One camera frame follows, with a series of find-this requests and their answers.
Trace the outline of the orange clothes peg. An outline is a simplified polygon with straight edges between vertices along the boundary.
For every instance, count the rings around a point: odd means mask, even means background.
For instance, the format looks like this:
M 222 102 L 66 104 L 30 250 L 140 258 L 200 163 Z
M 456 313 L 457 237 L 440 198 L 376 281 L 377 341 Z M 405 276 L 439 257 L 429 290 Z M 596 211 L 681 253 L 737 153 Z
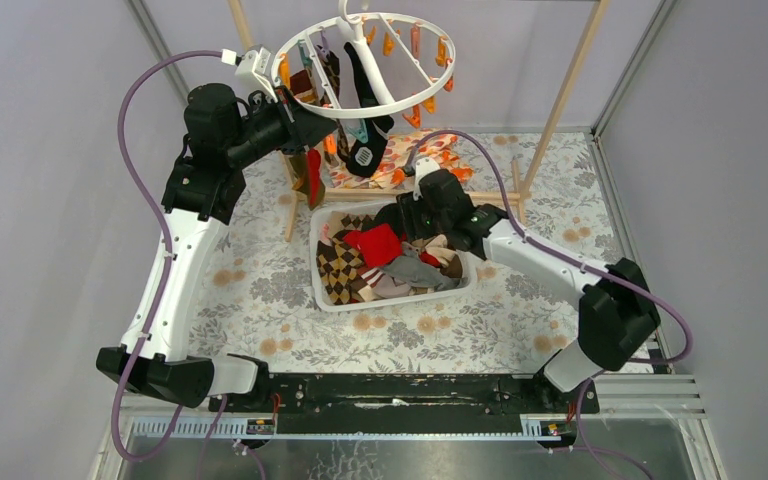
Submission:
M 323 139 L 323 150 L 327 155 L 330 155 L 330 156 L 337 155 L 337 143 L 336 143 L 336 138 L 334 134 L 328 134 Z

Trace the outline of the red sock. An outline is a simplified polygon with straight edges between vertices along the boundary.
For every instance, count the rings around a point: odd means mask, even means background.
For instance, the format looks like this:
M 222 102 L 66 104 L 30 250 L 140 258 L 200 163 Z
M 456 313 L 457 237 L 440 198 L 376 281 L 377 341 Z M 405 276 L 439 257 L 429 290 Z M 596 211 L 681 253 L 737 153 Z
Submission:
M 321 178 L 322 157 L 318 150 L 306 152 L 306 176 L 308 181 L 307 205 L 310 210 L 318 207 L 324 200 L 325 185 Z
M 343 236 L 343 241 L 356 249 L 370 268 L 387 265 L 403 254 L 401 239 L 388 224 L 368 231 L 349 231 Z

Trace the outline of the white round clip hanger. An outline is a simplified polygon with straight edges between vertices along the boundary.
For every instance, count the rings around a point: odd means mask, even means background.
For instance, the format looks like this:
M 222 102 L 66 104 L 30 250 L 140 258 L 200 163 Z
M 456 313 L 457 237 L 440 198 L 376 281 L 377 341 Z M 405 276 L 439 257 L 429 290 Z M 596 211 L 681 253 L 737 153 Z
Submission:
M 370 22 L 374 27 L 380 26 L 393 43 L 393 48 L 407 57 L 409 70 L 416 73 L 422 81 L 423 88 L 404 98 L 396 98 L 385 81 L 379 66 L 377 55 L 367 41 L 369 32 L 365 29 Z M 311 112 L 335 120 L 371 119 L 383 115 L 401 113 L 412 107 L 420 106 L 435 98 L 439 91 L 451 91 L 454 84 L 455 66 L 458 60 L 457 50 L 451 37 L 440 27 L 430 21 L 415 16 L 390 13 L 363 11 L 351 13 L 347 1 L 337 3 L 337 15 L 320 21 L 290 37 L 274 55 L 274 60 L 268 73 L 268 78 L 275 87 L 287 86 L 281 78 L 280 61 L 284 54 L 289 55 L 299 43 L 304 45 L 312 59 L 317 76 L 325 78 L 325 73 L 314 51 L 312 36 L 334 28 L 341 38 L 349 43 L 358 55 L 360 72 L 366 75 L 373 97 L 378 102 L 372 107 L 346 108 L 339 99 L 333 100 L 329 106 L 316 106 L 304 103 L 303 106 Z M 429 72 L 423 63 L 422 53 L 423 34 L 428 33 L 436 38 L 437 54 L 434 64 L 437 73 Z

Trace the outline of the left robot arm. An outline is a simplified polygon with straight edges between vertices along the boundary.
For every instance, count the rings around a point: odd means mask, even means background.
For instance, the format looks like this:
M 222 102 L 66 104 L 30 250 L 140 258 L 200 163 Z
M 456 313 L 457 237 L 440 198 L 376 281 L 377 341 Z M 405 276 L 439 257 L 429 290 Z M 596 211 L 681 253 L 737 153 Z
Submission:
M 161 237 L 149 281 L 117 346 L 103 347 L 97 369 L 125 390 L 188 408 L 231 394 L 248 411 L 269 401 L 265 362 L 244 355 L 189 352 L 195 293 L 246 187 L 244 170 L 275 151 L 306 153 L 337 128 L 285 87 L 237 97 L 228 85 L 193 89 L 187 133 L 161 202 Z

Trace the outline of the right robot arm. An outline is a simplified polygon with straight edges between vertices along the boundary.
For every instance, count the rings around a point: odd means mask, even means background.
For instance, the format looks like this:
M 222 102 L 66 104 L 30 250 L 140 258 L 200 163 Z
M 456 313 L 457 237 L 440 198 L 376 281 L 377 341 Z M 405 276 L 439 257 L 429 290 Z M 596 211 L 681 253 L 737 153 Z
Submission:
M 561 410 L 586 379 L 620 370 L 660 326 L 636 263 L 598 262 L 532 234 L 506 210 L 474 204 L 447 170 L 420 175 L 413 191 L 397 196 L 396 206 L 408 239 L 443 235 L 456 251 L 522 273 L 576 309 L 576 339 L 544 364 L 543 378 L 533 386 L 543 410 Z

